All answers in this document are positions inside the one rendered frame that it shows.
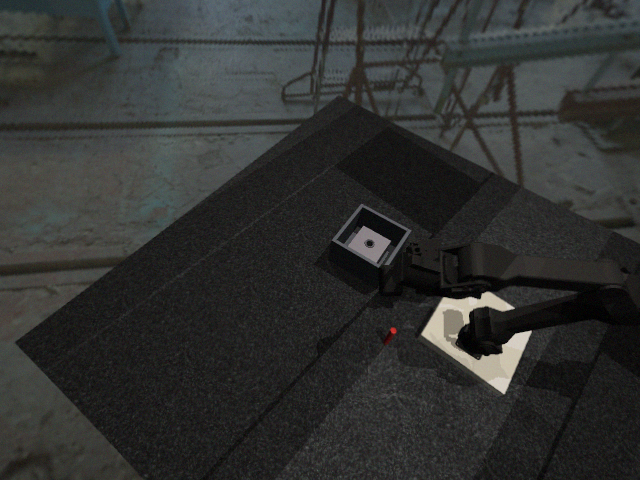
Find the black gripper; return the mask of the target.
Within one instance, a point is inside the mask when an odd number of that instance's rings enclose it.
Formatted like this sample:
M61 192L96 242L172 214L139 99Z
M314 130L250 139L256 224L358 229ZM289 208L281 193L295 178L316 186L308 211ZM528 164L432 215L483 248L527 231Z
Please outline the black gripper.
M379 274L379 293L382 296L401 296L403 289L409 289L410 287L406 287L403 285L395 284L392 279L392 270L394 265L381 265L378 268ZM426 296L437 296L432 291L425 292L421 290L416 290L416 294L426 294Z

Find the red peg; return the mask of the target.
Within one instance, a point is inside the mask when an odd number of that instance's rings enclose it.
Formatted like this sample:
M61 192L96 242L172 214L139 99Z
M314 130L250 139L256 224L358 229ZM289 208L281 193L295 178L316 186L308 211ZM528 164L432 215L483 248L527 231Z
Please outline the red peg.
M385 345L387 345L387 344L389 343L389 341L391 340L391 338L394 336L394 334L395 334L395 333L396 333L396 329L395 329L394 327L392 327L392 328L389 330L389 332L388 332L388 334L386 335L386 337L384 338L383 343L384 343Z

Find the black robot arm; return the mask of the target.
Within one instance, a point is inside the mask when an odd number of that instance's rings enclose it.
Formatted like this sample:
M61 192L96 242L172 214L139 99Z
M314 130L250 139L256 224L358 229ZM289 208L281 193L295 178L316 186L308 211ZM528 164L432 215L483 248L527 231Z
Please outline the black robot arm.
M458 255L458 266L453 255ZM398 255L392 279L453 299L481 299L484 292L508 286L578 292L504 312L473 308L470 324L461 328L455 345L476 360L482 354L503 353L502 344L516 333L589 319L614 326L640 325L640 276L609 258L523 256L482 242L442 248L438 239L422 239Z

